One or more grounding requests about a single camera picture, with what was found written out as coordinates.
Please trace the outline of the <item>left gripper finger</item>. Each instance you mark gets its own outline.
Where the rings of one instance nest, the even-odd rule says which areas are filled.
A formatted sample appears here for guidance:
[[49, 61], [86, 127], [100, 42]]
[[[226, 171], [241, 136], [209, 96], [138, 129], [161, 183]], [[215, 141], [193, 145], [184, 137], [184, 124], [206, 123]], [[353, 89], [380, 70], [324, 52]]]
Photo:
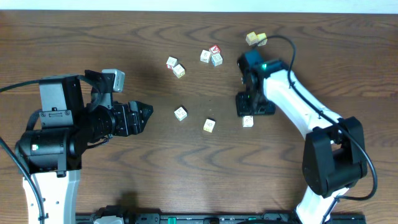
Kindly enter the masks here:
[[154, 112], [152, 105], [140, 101], [130, 101], [129, 109], [131, 113], [140, 120], [148, 120]]
[[149, 118], [150, 118], [150, 115], [145, 115], [145, 116], [139, 115], [137, 117], [137, 123], [136, 123], [136, 130], [137, 130], [136, 133], [137, 134], [140, 134], [144, 131]]

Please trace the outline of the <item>yellow sided white block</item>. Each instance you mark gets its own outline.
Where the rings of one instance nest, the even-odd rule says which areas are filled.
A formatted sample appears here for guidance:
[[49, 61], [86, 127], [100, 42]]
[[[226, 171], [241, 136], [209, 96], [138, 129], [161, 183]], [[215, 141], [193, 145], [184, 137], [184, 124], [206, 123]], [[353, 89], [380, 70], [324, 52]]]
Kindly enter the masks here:
[[206, 119], [204, 125], [203, 125], [203, 130], [207, 131], [209, 133], [213, 132], [213, 129], [215, 127], [216, 122], [212, 119]]

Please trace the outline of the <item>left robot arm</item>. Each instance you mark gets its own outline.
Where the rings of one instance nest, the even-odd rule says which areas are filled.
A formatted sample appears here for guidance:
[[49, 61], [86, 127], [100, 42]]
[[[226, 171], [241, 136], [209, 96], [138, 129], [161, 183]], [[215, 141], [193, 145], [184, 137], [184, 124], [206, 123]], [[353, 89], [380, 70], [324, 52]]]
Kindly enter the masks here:
[[75, 223], [83, 153], [113, 136], [143, 132], [154, 109], [140, 101], [114, 101], [123, 83], [119, 70], [39, 80], [42, 108], [30, 117], [15, 147], [27, 171], [29, 223]]

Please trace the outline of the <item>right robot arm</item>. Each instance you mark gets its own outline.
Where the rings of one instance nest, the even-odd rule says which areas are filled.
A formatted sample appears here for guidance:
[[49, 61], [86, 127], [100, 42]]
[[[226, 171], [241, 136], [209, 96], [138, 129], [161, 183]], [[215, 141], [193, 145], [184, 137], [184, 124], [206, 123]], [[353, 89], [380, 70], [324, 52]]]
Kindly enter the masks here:
[[264, 61], [257, 50], [237, 60], [246, 91], [236, 95], [238, 116], [273, 115], [277, 108], [305, 140], [302, 172], [308, 185], [290, 220], [324, 223], [343, 196], [368, 173], [362, 124], [319, 102], [281, 60]]

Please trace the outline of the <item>white block yellow side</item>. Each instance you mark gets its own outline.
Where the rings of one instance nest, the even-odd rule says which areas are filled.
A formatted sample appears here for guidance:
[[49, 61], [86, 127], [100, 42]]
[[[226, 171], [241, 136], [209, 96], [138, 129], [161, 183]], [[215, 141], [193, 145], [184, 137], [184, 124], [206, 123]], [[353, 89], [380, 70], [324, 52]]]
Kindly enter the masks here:
[[177, 78], [181, 78], [185, 75], [185, 69], [178, 64], [173, 68], [173, 73]]

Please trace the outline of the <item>blue edged white block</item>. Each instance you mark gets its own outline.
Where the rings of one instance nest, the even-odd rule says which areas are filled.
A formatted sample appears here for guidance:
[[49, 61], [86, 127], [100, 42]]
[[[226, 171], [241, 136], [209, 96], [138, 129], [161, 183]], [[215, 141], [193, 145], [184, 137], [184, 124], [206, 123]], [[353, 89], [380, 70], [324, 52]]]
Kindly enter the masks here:
[[223, 63], [223, 58], [222, 58], [221, 54], [220, 53], [213, 54], [211, 56], [211, 62], [214, 67], [221, 65]]

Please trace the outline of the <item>white block red side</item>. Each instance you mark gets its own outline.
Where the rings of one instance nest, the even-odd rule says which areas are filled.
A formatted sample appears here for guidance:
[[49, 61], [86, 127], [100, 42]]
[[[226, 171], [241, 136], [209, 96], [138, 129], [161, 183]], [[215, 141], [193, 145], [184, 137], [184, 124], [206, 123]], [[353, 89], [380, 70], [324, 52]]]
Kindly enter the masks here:
[[166, 62], [166, 66], [168, 69], [173, 70], [175, 66], [178, 65], [178, 59], [174, 57], [169, 57]]

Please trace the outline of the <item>red letter A block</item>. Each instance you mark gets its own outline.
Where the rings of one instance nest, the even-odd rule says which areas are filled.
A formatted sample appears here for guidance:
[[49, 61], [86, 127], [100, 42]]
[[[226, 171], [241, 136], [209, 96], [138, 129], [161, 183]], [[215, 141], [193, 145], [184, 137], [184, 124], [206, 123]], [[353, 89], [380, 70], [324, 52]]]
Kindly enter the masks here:
[[213, 45], [209, 48], [209, 51], [212, 55], [214, 55], [219, 54], [221, 52], [221, 49], [217, 45]]

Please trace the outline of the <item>cream block left of cluster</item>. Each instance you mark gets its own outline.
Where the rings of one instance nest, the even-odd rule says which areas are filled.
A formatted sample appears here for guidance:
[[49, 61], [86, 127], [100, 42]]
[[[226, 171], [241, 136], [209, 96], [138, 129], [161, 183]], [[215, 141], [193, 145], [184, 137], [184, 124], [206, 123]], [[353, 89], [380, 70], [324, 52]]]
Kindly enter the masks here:
[[202, 50], [200, 55], [200, 61], [204, 63], [209, 63], [211, 58], [211, 52], [208, 50]]

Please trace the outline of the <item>yellow block left of pair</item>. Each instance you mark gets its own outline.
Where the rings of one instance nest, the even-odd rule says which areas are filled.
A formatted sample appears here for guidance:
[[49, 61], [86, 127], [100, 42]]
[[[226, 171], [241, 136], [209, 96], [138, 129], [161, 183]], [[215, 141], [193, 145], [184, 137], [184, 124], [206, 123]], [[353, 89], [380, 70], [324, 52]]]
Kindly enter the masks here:
[[245, 41], [249, 46], [259, 42], [258, 36], [255, 32], [250, 32], [246, 35]]

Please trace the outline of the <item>yellow block of pair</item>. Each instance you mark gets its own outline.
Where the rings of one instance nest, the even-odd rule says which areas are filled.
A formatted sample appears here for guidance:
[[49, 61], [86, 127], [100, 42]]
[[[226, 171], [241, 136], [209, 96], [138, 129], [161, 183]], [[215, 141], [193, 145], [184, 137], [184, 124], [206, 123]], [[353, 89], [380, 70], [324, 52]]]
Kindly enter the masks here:
[[257, 39], [258, 39], [257, 46], [263, 46], [267, 44], [267, 36], [265, 33], [258, 34]]
[[258, 36], [255, 32], [250, 32], [246, 35], [245, 41], [249, 46], [259, 42]]

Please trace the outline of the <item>yellow block right of pair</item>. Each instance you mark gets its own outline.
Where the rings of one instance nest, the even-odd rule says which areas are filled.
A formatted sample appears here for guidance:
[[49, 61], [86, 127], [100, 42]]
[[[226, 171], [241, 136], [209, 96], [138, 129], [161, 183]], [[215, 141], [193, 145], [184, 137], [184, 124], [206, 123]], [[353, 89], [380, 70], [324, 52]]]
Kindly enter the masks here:
[[257, 39], [258, 39], [257, 46], [263, 46], [267, 44], [267, 36], [265, 33], [258, 34]]

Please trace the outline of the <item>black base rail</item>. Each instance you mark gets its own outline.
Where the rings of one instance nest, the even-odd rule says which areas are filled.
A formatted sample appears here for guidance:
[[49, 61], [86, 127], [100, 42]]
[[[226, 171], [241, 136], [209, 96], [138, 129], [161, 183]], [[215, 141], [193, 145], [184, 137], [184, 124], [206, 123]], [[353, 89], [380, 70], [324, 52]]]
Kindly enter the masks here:
[[252, 213], [162, 213], [157, 210], [128, 210], [108, 205], [94, 213], [77, 213], [77, 223], [131, 223], [131, 224], [234, 224], [234, 223], [300, 223], [294, 212], [271, 211]]

